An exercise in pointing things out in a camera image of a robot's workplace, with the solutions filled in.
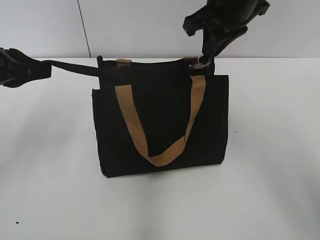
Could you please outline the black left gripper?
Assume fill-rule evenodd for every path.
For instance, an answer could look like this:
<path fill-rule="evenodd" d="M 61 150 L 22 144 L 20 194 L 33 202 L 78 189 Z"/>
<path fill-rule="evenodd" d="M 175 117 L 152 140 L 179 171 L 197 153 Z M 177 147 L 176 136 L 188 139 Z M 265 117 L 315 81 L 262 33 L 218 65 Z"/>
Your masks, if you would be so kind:
<path fill-rule="evenodd" d="M 31 57 L 25 56 L 24 63 L 16 61 L 8 50 L 0 48 L 0 85 L 7 88 L 18 88 L 25 81 L 48 79 L 52 76 L 52 66 Z"/>

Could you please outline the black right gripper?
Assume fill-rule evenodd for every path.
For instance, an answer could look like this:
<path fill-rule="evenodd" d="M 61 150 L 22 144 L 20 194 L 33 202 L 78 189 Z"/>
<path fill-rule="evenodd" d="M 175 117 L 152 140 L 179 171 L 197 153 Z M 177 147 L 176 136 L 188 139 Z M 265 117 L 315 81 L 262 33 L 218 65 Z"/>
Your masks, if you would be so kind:
<path fill-rule="evenodd" d="M 233 41 L 248 31 L 248 23 L 264 15 L 266 0 L 208 0 L 206 5 L 185 17 L 183 29 L 191 37 L 203 30 L 202 64 L 210 64 Z"/>

